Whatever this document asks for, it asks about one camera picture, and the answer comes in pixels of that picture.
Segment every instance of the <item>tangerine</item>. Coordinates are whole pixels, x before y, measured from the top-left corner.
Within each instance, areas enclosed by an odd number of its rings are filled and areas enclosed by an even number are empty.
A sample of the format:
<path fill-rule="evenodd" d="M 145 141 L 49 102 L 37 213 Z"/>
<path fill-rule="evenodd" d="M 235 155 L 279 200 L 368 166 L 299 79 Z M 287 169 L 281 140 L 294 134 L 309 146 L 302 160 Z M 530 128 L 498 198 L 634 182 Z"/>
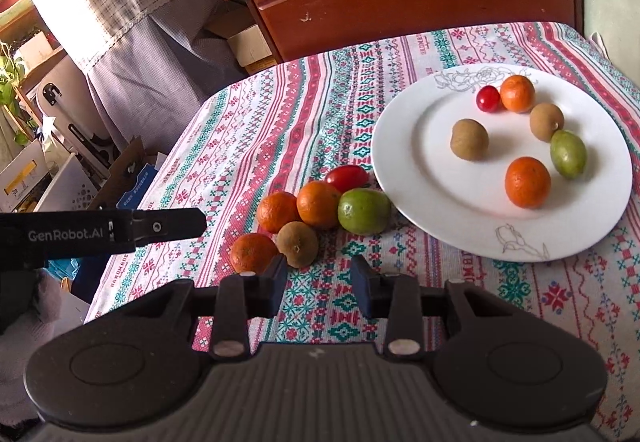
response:
<path fill-rule="evenodd" d="M 510 112 L 523 114 L 533 108 L 536 102 L 536 89 L 525 76 L 510 76 L 500 86 L 500 100 Z"/>
<path fill-rule="evenodd" d="M 551 175 L 538 159 L 520 157 L 511 162 L 504 177 L 504 190 L 518 207 L 540 207 L 551 191 Z"/>
<path fill-rule="evenodd" d="M 298 193 L 298 213 L 308 226 L 331 229 L 338 225 L 340 191 L 331 184 L 312 180 Z"/>
<path fill-rule="evenodd" d="M 272 234 L 280 232 L 289 222 L 299 222 L 295 195 L 279 191 L 263 198 L 258 205 L 255 218 L 263 229 Z"/>
<path fill-rule="evenodd" d="M 279 253 L 271 238 L 258 232 L 249 232 L 234 241 L 229 259 L 237 273 L 250 270 L 262 274 L 271 263 L 271 259 Z"/>

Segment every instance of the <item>brown kiwi fruit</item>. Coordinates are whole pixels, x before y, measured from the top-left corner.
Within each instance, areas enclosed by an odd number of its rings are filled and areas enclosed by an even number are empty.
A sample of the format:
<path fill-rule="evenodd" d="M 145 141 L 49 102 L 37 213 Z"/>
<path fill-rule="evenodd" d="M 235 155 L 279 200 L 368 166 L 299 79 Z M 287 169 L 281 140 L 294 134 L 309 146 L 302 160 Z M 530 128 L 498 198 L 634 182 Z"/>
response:
<path fill-rule="evenodd" d="M 463 118 L 453 125 L 451 151 L 463 160 L 480 160 L 489 149 L 489 134 L 472 118 Z"/>
<path fill-rule="evenodd" d="M 550 142 L 553 134 L 562 130 L 564 115 L 562 110 L 550 102 L 541 102 L 533 107 L 529 115 L 529 127 L 531 133 L 538 140 Z"/>
<path fill-rule="evenodd" d="M 287 257 L 287 265 L 302 268 L 313 263 L 318 255 L 318 237 L 303 222 L 289 222 L 276 237 L 278 250 Z"/>

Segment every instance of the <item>patterned tablecloth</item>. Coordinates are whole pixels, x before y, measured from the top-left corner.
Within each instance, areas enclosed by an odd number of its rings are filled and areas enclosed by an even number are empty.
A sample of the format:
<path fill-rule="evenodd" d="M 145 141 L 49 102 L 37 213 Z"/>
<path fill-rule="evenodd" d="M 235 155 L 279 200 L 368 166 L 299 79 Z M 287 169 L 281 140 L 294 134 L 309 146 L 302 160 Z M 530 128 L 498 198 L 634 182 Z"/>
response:
<path fill-rule="evenodd" d="M 550 72 L 604 106 L 625 135 L 634 170 L 632 199 L 619 224 L 589 250 L 553 263 L 498 262 L 461 252 L 399 214 L 379 236 L 332 231 L 322 237 L 321 261 L 289 275 L 279 317 L 252 321 L 252 345 L 381 340 L 385 321 L 363 319 L 351 294 L 348 261 L 361 253 L 373 267 L 416 275 L 421 284 L 471 281 L 580 336 L 609 371 L 594 425 L 611 439 L 633 435 L 640 428 L 640 90 L 561 24 L 494 24 L 380 40 L 279 65 L 213 96 L 141 205 L 197 206 L 207 215 L 207 231 L 196 240 L 113 257 L 88 319 L 175 278 L 217 284 L 232 272 L 233 240 L 257 230 L 255 210 L 264 196 L 295 193 L 341 164 L 371 170 L 373 126 L 389 101 L 424 76 L 478 62 Z M 197 348 L 207 348 L 210 326 L 211 319 L 201 321 Z M 430 320 L 428 348 L 441 340 Z"/>

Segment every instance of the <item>red cherry tomato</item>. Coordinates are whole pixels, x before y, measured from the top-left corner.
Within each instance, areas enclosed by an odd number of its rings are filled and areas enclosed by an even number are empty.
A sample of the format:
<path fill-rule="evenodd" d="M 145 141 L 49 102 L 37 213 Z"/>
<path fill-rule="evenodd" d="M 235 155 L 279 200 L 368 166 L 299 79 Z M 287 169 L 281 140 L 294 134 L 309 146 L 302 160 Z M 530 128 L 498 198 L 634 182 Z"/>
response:
<path fill-rule="evenodd" d="M 345 193 L 349 189 L 364 186 L 369 181 L 369 174 L 361 166 L 340 166 L 329 171 L 324 177 L 324 181 L 331 184 L 340 193 Z"/>
<path fill-rule="evenodd" d="M 500 92 L 495 86 L 484 86 L 476 95 L 476 104 L 483 112 L 495 112 L 500 108 Z"/>

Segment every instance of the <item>white plate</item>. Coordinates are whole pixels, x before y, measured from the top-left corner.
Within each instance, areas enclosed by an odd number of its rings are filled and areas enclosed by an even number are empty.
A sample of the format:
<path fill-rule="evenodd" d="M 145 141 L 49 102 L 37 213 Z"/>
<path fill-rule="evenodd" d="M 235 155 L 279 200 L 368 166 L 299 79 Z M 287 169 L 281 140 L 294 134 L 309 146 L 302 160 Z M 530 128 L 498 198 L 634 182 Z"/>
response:
<path fill-rule="evenodd" d="M 536 102 L 564 113 L 565 129 L 588 149 L 585 173 L 569 181 L 556 172 L 549 145 L 529 130 L 529 114 L 486 114 L 476 107 L 485 85 L 500 87 L 513 74 L 536 87 Z M 482 162 L 450 150 L 454 123 L 473 118 L 489 133 Z M 376 123 L 373 169 L 398 210 L 431 236 L 462 250 L 508 262 L 556 260 L 591 247 L 625 211 L 631 193 L 631 159 L 607 112 L 576 86 L 530 68 L 476 64 L 421 79 L 396 96 Z M 551 173 L 551 193 L 538 210 L 514 206 L 504 174 L 516 158 L 539 159 Z"/>

